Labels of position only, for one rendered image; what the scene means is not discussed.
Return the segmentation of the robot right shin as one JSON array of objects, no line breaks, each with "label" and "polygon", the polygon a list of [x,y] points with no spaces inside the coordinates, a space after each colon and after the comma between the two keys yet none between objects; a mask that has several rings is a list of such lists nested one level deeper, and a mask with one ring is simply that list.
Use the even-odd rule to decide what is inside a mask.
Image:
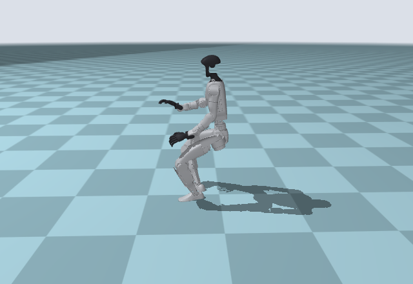
[{"label": "robot right shin", "polygon": [[[201,184],[201,182],[200,182],[199,174],[198,174],[198,171],[197,171],[197,168],[198,168],[197,159],[195,158],[193,160],[188,161],[188,167],[189,167],[189,169],[190,169],[190,171],[193,175],[193,178],[195,180],[194,185],[199,186],[199,183]],[[195,184],[195,182],[196,182],[196,184]]]}]

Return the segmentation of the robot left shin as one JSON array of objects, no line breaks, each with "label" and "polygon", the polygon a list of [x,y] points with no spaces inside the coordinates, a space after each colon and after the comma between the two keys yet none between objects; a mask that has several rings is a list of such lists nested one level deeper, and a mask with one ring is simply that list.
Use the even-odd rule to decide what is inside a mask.
[{"label": "robot left shin", "polygon": [[174,168],[174,170],[176,171],[176,174],[179,176],[180,180],[187,187],[187,189],[189,189],[189,191],[192,193],[193,196],[198,195],[197,189],[194,185],[195,180],[188,167],[188,164],[187,163],[178,164],[177,169],[178,171]]}]

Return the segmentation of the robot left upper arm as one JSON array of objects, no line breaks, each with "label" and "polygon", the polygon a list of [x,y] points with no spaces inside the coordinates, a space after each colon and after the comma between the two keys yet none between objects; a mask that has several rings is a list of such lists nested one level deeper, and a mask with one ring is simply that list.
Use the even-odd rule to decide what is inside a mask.
[{"label": "robot left upper arm", "polygon": [[210,112],[208,114],[211,114],[213,116],[212,122],[216,120],[217,117],[217,104],[218,104],[218,98],[220,95],[220,88],[219,85],[211,85],[208,88],[208,107]]}]

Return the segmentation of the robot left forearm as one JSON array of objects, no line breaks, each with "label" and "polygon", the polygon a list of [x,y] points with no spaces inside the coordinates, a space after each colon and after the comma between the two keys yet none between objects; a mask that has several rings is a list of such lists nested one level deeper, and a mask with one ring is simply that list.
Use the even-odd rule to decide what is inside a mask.
[{"label": "robot left forearm", "polygon": [[[211,124],[213,120],[213,116],[211,114],[207,114],[204,119],[200,121],[198,125],[196,125],[192,130],[187,132],[188,136],[194,135],[195,137],[200,135],[204,129],[208,128],[209,124]],[[194,138],[195,138],[194,137]]]}]

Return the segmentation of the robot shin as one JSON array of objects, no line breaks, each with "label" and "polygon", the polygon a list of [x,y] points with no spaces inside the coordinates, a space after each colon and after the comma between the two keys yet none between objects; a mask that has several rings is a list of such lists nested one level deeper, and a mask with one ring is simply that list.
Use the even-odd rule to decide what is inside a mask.
[{"label": "robot shin", "polygon": [[180,180],[187,187],[187,189],[189,189],[189,191],[192,193],[193,196],[198,195],[197,189],[194,185],[195,180],[188,167],[188,164],[187,163],[178,164],[177,169],[178,171],[174,168],[174,170],[176,171],[176,174],[179,176]]},{"label": "robot shin", "polygon": [[[198,168],[197,159],[195,158],[193,160],[188,161],[188,167],[189,167],[189,169],[190,169],[190,171],[193,175],[193,178],[195,180],[194,185],[199,186],[199,183],[201,184],[201,182],[200,182],[199,174],[198,174],[198,171],[197,171],[197,168]],[[195,184],[195,182],[196,182],[196,184]]]}]

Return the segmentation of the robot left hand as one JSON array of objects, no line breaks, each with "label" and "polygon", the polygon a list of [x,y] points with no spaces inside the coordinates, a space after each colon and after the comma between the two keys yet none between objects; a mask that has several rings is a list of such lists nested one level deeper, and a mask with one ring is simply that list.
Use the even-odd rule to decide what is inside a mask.
[{"label": "robot left hand", "polygon": [[175,132],[174,135],[170,136],[170,138],[169,138],[170,145],[173,147],[174,143],[180,142],[180,141],[182,141],[186,138],[187,139],[193,139],[195,137],[194,135],[188,136],[187,132],[188,131],[186,131],[185,133],[184,132]]}]

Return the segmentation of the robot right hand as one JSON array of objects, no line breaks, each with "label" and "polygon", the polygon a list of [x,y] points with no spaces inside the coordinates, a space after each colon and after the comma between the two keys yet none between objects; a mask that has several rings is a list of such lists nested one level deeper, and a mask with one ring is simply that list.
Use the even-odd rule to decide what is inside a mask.
[{"label": "robot right hand", "polygon": [[160,100],[159,101],[159,104],[161,104],[161,103],[163,103],[163,102],[165,102],[165,104],[170,104],[170,105],[173,105],[174,107],[175,107],[175,109],[179,109],[179,110],[182,110],[183,109],[183,107],[181,106],[181,105],[179,105],[179,103],[175,103],[175,102],[173,102],[173,101],[170,101],[170,100],[166,100],[166,99],[162,99],[162,100]]}]

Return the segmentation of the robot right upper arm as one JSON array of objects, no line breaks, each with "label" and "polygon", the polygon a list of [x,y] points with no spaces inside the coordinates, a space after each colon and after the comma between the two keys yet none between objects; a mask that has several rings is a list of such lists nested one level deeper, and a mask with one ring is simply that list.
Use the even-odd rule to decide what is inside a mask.
[{"label": "robot right upper arm", "polygon": [[200,106],[201,108],[205,108],[205,107],[208,105],[208,104],[207,104],[207,100],[206,100],[206,96],[200,98],[198,102],[199,102],[199,106]]}]

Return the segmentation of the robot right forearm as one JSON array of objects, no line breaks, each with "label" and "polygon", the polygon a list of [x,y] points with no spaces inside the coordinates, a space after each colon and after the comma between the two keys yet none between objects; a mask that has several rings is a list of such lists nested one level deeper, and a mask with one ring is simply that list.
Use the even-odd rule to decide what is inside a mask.
[{"label": "robot right forearm", "polygon": [[190,103],[185,103],[183,105],[181,105],[183,107],[182,110],[177,109],[179,112],[182,112],[184,110],[192,110],[192,109],[198,109],[199,108],[199,99],[194,101],[194,102],[190,102]]}]

